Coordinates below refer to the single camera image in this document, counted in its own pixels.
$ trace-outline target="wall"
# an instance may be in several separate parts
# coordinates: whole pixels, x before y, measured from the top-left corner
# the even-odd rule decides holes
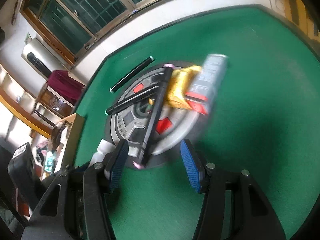
[[[12,77],[32,95],[38,95],[45,79],[41,77],[22,57],[25,37],[30,33],[32,38],[38,38],[41,43],[54,54],[60,62],[66,62],[36,33],[23,16],[18,13],[11,25],[11,18],[17,0],[7,0],[0,10],[0,26],[5,32],[5,41],[0,45],[0,64],[8,70]]]
[[[250,4],[260,4],[272,8],[270,0],[168,0],[167,2],[160,2],[152,6],[151,9],[142,11],[121,28],[107,34],[103,41],[78,63],[73,73],[81,77],[83,81],[88,82],[107,55],[145,33],[201,12]]]
[[[0,10],[0,26],[6,33],[6,39],[0,46],[0,63],[9,70],[19,84],[33,95],[37,95],[45,80],[22,59],[21,52],[28,32],[32,38],[39,36],[20,13],[17,15],[15,24],[11,25],[15,2],[16,0],[7,0]],[[106,35],[77,64],[73,74],[84,83],[87,83],[107,55],[139,36],[183,17],[215,8],[241,4],[261,4],[283,14],[282,5],[276,4],[276,0],[168,0],[168,2],[160,2],[153,6],[152,9],[139,13],[121,28]],[[53,49],[47,44],[45,46],[57,56]]]

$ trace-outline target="blue rubber gripper pad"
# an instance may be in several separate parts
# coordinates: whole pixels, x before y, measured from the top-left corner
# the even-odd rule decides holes
[[[124,168],[124,164],[127,160],[129,153],[128,142],[125,141],[122,143],[120,149],[115,149],[118,152],[116,156],[116,160],[110,169],[110,177],[109,177],[109,189],[112,192],[115,188],[118,187],[119,181],[121,178],[121,174]]]
[[[180,153],[187,171],[190,185],[197,193],[200,193],[201,182],[204,178],[205,171],[189,140],[181,141]]]

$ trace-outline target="metal screw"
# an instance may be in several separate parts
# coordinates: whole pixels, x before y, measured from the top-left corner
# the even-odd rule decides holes
[[[242,170],[241,174],[244,175],[244,176],[249,176],[250,172],[248,170]]]
[[[102,166],[103,166],[102,163],[95,163],[95,164],[94,164],[94,168],[97,169],[97,170],[98,170],[98,169],[101,169]]]
[[[67,170],[62,170],[61,172],[60,172],[60,176],[61,177],[64,177],[64,176],[67,176],[68,175],[68,171]]]
[[[214,163],[207,163],[207,168],[208,169],[210,169],[210,170],[213,170],[215,167],[216,167],[216,165],[214,164]]]

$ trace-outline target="red label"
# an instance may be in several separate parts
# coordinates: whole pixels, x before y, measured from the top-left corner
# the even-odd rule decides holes
[[[197,103],[194,101],[187,100],[188,104],[191,106],[191,108],[200,114],[208,114],[207,111],[204,109],[203,105],[201,103]]]
[[[144,85],[142,83],[140,83],[139,85],[137,85],[134,89],[133,92],[136,94],[138,93],[141,89],[144,88]]]
[[[159,120],[156,131],[158,134],[162,134],[164,131],[166,131],[168,128],[170,128],[172,125],[172,122],[169,120],[168,117],[164,118],[163,120]]]
[[[205,97],[204,95],[197,94],[195,92],[187,92],[186,96],[197,98],[203,101],[208,101],[207,97]]]

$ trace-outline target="bottle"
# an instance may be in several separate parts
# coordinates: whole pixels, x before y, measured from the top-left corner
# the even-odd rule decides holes
[[[104,157],[115,150],[116,146],[104,139],[101,140],[97,152],[92,155],[89,167],[95,163],[102,162]]]

